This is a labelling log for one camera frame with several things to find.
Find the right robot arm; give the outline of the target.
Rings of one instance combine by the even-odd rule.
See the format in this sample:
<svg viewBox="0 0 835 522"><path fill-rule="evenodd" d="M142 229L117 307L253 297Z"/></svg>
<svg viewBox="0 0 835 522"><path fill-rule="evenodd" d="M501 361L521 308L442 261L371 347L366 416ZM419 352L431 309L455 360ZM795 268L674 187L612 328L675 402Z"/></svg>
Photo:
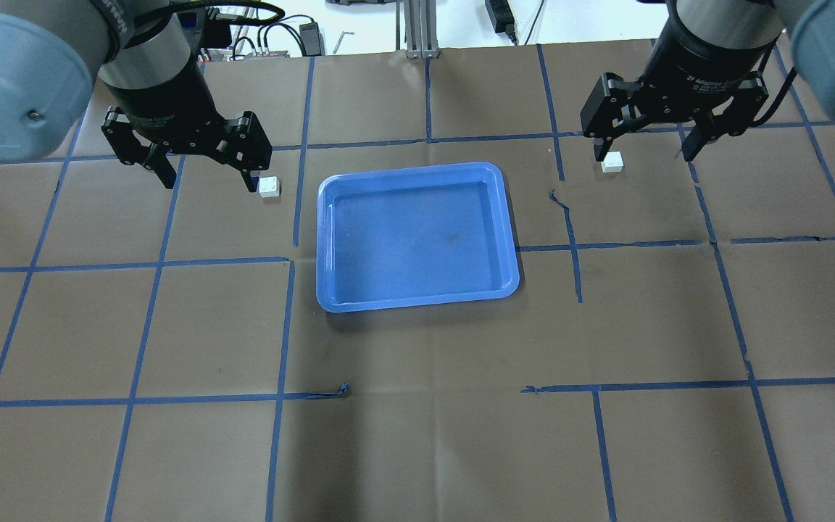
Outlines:
<svg viewBox="0 0 835 522"><path fill-rule="evenodd" d="M602 162L613 142L655 123L693 123L692 161L722 136L772 118L793 80L835 122L835 1L667 1L666 23L636 80L603 73L580 113Z"/></svg>

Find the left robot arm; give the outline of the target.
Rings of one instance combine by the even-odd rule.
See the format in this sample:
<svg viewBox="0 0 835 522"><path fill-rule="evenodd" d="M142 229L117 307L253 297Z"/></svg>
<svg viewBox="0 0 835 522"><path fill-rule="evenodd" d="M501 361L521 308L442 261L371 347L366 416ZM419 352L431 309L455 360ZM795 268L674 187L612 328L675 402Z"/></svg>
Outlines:
<svg viewBox="0 0 835 522"><path fill-rule="evenodd" d="M169 154L241 173L250 192L273 147L258 116L226 119L199 69L207 13L219 1L0 1L0 161L56 151L96 81L114 99L101 125L124 165L175 188Z"/></svg>

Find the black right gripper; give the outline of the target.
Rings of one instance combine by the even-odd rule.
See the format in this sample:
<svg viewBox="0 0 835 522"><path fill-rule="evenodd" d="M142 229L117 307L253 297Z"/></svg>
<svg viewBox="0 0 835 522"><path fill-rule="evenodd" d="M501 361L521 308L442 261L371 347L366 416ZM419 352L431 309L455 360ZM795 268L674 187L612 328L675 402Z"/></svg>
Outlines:
<svg viewBox="0 0 835 522"><path fill-rule="evenodd" d="M680 19L667 20L639 78L603 73L584 102L580 119L583 134L593 138L594 161L605 161L612 139L653 123L696 122L682 140L686 162L715 136L711 128L719 136L752 128L768 98L755 70L765 53L765 44L726 49Z"/></svg>

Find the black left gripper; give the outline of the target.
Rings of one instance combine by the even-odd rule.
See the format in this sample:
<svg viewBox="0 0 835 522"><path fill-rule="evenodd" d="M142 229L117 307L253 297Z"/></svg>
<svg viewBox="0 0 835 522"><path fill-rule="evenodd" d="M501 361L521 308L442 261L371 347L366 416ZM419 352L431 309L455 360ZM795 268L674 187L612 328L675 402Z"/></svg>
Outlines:
<svg viewBox="0 0 835 522"><path fill-rule="evenodd" d="M167 153L205 156L242 171L248 192L259 191L259 170L270 166L273 146L257 115L245 110L219 113L198 70L182 70L171 80L145 89L106 85L114 99L102 133L125 165L147 165L172 191L177 170Z"/></svg>

